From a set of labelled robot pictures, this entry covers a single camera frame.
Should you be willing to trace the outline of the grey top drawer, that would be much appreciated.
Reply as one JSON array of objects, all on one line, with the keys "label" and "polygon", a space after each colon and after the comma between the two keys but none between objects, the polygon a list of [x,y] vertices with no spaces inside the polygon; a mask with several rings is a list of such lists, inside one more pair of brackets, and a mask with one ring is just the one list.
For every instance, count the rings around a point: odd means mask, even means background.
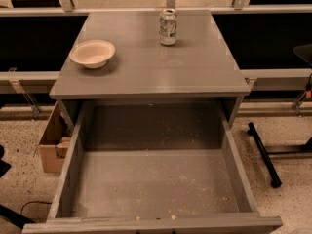
[{"label": "grey top drawer", "polygon": [[44,223],[22,234],[270,234],[216,101],[86,102]]}]

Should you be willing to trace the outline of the grey drawer cabinet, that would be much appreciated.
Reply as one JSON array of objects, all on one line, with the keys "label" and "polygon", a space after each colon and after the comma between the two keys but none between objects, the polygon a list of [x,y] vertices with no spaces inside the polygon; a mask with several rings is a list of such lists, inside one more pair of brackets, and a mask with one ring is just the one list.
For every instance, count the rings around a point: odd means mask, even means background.
[{"label": "grey drawer cabinet", "polygon": [[157,11],[90,12],[77,37],[87,40],[107,40],[116,53],[96,70],[67,60],[51,98],[238,98],[250,92],[209,10],[179,10],[171,47],[160,44]]}]

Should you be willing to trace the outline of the white paper bowl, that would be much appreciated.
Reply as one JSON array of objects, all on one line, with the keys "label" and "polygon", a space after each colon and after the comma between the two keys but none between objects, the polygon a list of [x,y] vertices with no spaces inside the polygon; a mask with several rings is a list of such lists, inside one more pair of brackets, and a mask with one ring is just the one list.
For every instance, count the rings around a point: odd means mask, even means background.
[{"label": "white paper bowl", "polygon": [[90,40],[75,45],[69,53],[69,57],[75,63],[89,69],[97,69],[105,66],[114,56],[113,44],[103,40]]}]

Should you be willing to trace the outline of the brown cardboard box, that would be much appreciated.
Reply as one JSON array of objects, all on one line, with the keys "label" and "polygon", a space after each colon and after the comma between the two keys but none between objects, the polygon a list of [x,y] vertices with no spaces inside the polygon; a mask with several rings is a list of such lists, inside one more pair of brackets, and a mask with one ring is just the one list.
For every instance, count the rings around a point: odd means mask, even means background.
[{"label": "brown cardboard box", "polygon": [[44,173],[61,172],[70,141],[63,115],[55,104],[38,145]]}]

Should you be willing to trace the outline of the black metal stand base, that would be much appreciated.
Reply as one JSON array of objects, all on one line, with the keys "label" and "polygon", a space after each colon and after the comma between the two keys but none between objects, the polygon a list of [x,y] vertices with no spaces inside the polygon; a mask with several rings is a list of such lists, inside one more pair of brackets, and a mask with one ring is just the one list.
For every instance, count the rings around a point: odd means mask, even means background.
[{"label": "black metal stand base", "polygon": [[279,188],[282,185],[278,173],[270,159],[271,155],[294,155],[294,154],[309,154],[312,153],[312,137],[308,141],[301,145],[277,145],[277,146],[265,146],[254,126],[253,122],[248,124],[249,129],[247,134],[252,136],[254,142],[259,150],[262,160],[271,176],[271,186],[273,188]]}]

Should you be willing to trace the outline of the black stand leg left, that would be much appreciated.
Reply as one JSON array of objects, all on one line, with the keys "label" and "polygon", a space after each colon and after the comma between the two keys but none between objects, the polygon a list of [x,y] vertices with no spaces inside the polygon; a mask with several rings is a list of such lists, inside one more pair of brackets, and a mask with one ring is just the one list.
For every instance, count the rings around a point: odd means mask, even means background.
[{"label": "black stand leg left", "polygon": [[[2,160],[5,149],[0,145],[0,177],[2,177],[10,168],[11,165]],[[11,222],[16,227],[23,229],[26,224],[33,223],[33,220],[18,214],[17,212],[0,204],[0,217]]]}]

